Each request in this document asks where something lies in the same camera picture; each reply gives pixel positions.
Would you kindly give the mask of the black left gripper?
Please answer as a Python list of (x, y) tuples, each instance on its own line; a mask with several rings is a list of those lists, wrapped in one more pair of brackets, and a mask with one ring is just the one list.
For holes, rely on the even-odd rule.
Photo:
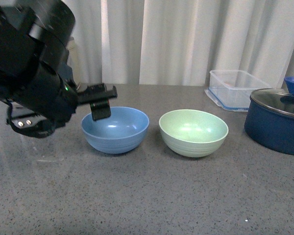
[(11, 88), (7, 98), (6, 122), (12, 130), (34, 138), (45, 138), (66, 125), (77, 103), (90, 103), (92, 120), (111, 116), (109, 99), (117, 98), (117, 88), (108, 90), (104, 83), (88, 85), (76, 92), (72, 68), (62, 62), (57, 71), (41, 63), (35, 73), (6, 75)]

